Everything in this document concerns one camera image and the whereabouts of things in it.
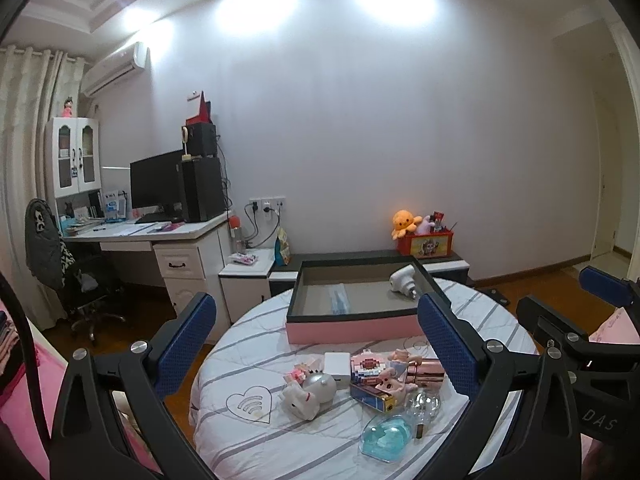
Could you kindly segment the teal clear plastic package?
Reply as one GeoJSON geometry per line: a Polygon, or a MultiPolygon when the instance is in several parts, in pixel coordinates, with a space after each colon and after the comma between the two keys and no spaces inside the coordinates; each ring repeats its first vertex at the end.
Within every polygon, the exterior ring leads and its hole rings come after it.
{"type": "Polygon", "coordinates": [[[371,419],[360,437],[360,452],[384,463],[401,459],[412,440],[411,425],[399,415],[371,419]]]}

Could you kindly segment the red toy box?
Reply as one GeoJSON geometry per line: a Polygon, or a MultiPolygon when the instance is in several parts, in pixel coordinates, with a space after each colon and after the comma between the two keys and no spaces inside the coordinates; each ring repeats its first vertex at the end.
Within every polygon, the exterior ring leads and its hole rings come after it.
{"type": "Polygon", "coordinates": [[[448,257],[452,252],[451,231],[440,231],[424,235],[407,234],[396,240],[398,252],[403,256],[413,256],[418,259],[434,259],[448,257]]]}

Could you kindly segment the clear glass bulb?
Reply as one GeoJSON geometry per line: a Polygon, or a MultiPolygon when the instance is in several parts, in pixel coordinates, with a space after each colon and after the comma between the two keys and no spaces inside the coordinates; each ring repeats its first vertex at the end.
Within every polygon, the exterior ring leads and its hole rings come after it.
{"type": "Polygon", "coordinates": [[[439,411],[439,394],[434,391],[418,389],[408,396],[406,413],[413,425],[426,426],[430,424],[437,417],[439,411]]]}

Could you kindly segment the small pink brick figure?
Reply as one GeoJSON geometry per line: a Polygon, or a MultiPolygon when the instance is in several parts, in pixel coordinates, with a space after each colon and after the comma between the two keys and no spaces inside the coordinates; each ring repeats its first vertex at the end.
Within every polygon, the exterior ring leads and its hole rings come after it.
{"type": "Polygon", "coordinates": [[[320,373],[322,371],[322,364],[319,361],[312,361],[310,363],[298,363],[294,368],[283,376],[284,381],[287,384],[297,382],[299,385],[303,385],[305,380],[311,375],[320,373]]]}

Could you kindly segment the white power adapter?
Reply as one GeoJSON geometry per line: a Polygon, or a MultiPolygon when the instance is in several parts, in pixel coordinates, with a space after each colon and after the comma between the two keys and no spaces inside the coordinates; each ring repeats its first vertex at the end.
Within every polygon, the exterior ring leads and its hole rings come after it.
{"type": "Polygon", "coordinates": [[[326,352],[323,356],[323,371],[333,377],[339,389],[349,386],[352,378],[351,357],[349,352],[326,352]]]}

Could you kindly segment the clear plastic box blue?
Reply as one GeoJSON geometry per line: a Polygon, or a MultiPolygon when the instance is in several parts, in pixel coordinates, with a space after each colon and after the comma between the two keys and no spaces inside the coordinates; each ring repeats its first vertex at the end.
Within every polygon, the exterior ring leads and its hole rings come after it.
{"type": "Polygon", "coordinates": [[[328,288],[331,314],[335,316],[349,315],[352,308],[347,295],[346,287],[343,283],[330,285],[328,288]]]}

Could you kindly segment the red cap bottle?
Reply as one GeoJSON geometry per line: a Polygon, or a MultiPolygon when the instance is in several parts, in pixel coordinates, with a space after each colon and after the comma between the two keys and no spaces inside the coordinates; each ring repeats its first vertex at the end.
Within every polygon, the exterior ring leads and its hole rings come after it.
{"type": "Polygon", "coordinates": [[[232,252],[245,252],[245,240],[241,226],[241,219],[236,214],[232,214],[229,218],[229,230],[232,243],[232,252]]]}

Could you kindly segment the white astronaut figure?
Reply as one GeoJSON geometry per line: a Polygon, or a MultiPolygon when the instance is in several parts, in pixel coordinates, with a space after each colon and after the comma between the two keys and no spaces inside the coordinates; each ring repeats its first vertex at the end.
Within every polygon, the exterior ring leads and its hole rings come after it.
{"type": "Polygon", "coordinates": [[[281,404],[295,417],[311,422],[323,405],[333,402],[337,392],[334,378],[326,373],[311,374],[301,385],[290,382],[281,392],[281,404]]]}

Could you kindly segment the black computer monitor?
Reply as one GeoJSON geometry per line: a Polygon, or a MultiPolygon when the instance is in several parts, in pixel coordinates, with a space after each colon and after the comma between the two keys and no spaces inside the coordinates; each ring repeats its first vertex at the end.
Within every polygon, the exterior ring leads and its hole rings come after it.
{"type": "Polygon", "coordinates": [[[130,164],[131,208],[156,207],[138,223],[181,221],[179,173],[182,151],[166,152],[130,164]]]}

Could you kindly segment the blue narrow carton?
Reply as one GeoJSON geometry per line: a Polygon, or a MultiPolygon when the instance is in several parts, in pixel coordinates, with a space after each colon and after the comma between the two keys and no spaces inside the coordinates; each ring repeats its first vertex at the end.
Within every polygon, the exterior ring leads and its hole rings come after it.
{"type": "Polygon", "coordinates": [[[395,399],[389,394],[368,385],[349,385],[349,394],[360,404],[379,413],[390,413],[395,409],[395,399]]]}

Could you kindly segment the pink brick donut model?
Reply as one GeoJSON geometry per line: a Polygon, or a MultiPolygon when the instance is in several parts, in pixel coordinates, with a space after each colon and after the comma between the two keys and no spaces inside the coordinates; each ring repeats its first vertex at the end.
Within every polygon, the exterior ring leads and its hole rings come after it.
{"type": "Polygon", "coordinates": [[[350,380],[355,385],[375,386],[389,367],[390,361],[386,356],[363,350],[350,357],[350,380]]]}

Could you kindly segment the doll on cabinet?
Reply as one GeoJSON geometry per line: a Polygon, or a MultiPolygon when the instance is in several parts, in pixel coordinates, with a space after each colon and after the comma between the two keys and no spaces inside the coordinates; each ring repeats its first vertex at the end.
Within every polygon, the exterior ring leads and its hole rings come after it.
{"type": "Polygon", "coordinates": [[[69,96],[63,103],[62,117],[64,118],[74,117],[74,101],[71,96],[69,96]]]}

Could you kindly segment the beige curtain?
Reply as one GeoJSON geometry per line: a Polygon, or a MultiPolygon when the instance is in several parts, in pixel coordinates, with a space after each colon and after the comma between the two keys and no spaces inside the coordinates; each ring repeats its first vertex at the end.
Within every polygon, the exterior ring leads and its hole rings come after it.
{"type": "Polygon", "coordinates": [[[30,200],[46,196],[47,123],[78,98],[85,65],[61,50],[1,49],[1,273],[40,330],[64,312],[27,267],[24,214],[30,200]]]}

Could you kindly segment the white small side cabinet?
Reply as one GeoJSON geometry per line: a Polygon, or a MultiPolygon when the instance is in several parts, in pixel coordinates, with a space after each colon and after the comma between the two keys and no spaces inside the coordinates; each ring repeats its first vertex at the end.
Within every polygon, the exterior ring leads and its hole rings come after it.
{"type": "Polygon", "coordinates": [[[274,263],[273,251],[255,249],[252,255],[257,260],[251,266],[230,262],[218,273],[231,323],[271,298],[269,275],[274,263]]]}

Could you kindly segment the pink pig doll figure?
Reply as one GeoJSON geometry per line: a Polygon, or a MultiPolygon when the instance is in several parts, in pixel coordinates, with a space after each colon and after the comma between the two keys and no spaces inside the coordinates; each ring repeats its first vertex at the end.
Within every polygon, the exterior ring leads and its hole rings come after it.
{"type": "Polygon", "coordinates": [[[387,366],[378,374],[375,389],[399,399],[403,394],[418,388],[413,382],[407,382],[410,365],[420,366],[422,356],[410,354],[406,349],[397,349],[387,358],[387,366]]]}

